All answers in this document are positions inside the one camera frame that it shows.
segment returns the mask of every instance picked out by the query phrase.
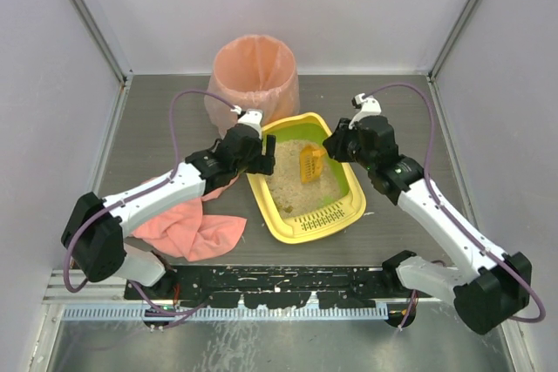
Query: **gray wooden tabletop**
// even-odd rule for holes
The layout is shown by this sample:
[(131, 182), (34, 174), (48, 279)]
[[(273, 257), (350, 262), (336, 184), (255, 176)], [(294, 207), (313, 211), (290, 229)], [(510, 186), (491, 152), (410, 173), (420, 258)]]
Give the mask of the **gray wooden tabletop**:
[[(428, 91), (424, 76), (301, 76), (301, 112), (316, 112), (335, 128), (341, 117), (351, 117), (350, 100), (363, 91), (394, 81), (410, 82)], [(187, 88), (205, 89), (205, 76), (136, 76), (119, 123), (101, 186), (101, 196), (122, 192), (172, 168), (173, 147), (168, 128), (168, 106), (173, 95)], [(377, 95), (384, 115), (395, 127), (399, 150), (422, 162), (428, 142), (429, 121), (420, 98), (394, 88)], [(175, 110), (176, 132), (184, 157), (210, 147), (218, 133), (209, 122), (203, 99), (184, 97)], [(277, 241), (269, 232), (255, 203), (246, 176), (213, 201), (204, 213), (236, 215), (248, 219), (236, 248), (203, 264), (367, 265), (378, 266), (401, 250), (412, 250), (428, 260), (448, 261), (442, 249), (410, 216), (379, 195), (366, 172), (353, 166), (367, 199), (366, 216), (328, 238), (299, 245)], [(446, 145), (438, 129), (432, 155), (432, 177), (444, 195), (462, 207)], [(147, 248), (139, 240), (135, 246)], [(185, 259), (169, 258), (173, 264)]]

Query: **cloth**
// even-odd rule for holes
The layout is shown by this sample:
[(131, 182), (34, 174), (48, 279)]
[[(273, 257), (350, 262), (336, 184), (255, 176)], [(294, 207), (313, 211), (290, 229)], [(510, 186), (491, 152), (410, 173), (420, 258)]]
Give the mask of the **cloth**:
[(228, 215), (204, 215), (202, 202), (218, 198), (230, 187), (216, 189), (200, 198), (183, 202), (151, 218), (132, 236), (173, 257), (197, 261), (221, 256), (241, 238), (246, 219)]

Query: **pink towel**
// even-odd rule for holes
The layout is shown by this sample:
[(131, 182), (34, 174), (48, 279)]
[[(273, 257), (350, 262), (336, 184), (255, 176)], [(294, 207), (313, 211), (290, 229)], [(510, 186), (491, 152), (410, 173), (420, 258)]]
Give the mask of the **pink towel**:
[(246, 226), (246, 219), (227, 215), (203, 215), (202, 202), (214, 200), (231, 186), (216, 189), (201, 198), (189, 200), (150, 219), (133, 236), (173, 257), (197, 261), (221, 256), (235, 248)]

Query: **yellow tray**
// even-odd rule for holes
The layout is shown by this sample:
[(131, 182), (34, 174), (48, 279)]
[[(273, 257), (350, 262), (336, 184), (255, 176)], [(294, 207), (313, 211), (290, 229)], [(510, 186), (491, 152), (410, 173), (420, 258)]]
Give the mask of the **yellow tray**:
[[(307, 139), (320, 145), (331, 135), (330, 128), (323, 118), (313, 112), (281, 119), (264, 126), (262, 132), (264, 135), (274, 134), (277, 143), (290, 139)], [(322, 239), (343, 230), (364, 213), (366, 198), (349, 164), (338, 163), (327, 156), (323, 158), (331, 166), (341, 186), (343, 197), (316, 211), (297, 217), (281, 218), (271, 198), (265, 176), (248, 175), (252, 192), (269, 231), (279, 241), (298, 244)]]

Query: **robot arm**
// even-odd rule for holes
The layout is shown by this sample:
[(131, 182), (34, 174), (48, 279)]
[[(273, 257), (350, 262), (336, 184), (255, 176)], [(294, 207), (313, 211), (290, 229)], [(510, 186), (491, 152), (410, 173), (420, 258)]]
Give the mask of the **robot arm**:
[(341, 118), (337, 129), (323, 142), (330, 158), (356, 162), (366, 169), (374, 188), (418, 221), (457, 268), (441, 267), (404, 251), (384, 262), (386, 284), (417, 289), (453, 304), (466, 325), (479, 334), (485, 334), (526, 307), (527, 291), (486, 252), (480, 251), (445, 211), (527, 283), (531, 281), (529, 260), (521, 253), (509, 256), (484, 237), (430, 179), (425, 179), (423, 167), (417, 161), (399, 154), (393, 127), (380, 115), (376, 99), (357, 95), (353, 105), (360, 110), (357, 115), (353, 119)]
[(94, 193), (80, 197), (62, 235), (66, 248), (95, 213), (112, 208), (86, 228), (72, 252), (87, 280), (98, 282), (114, 275), (146, 287), (172, 287), (173, 273), (166, 262), (154, 253), (128, 246), (124, 238), (167, 209), (228, 185), (242, 172), (273, 174), (275, 137), (268, 136), (262, 154), (261, 121), (260, 111), (243, 112), (223, 140), (191, 154), (176, 171), (104, 199)]

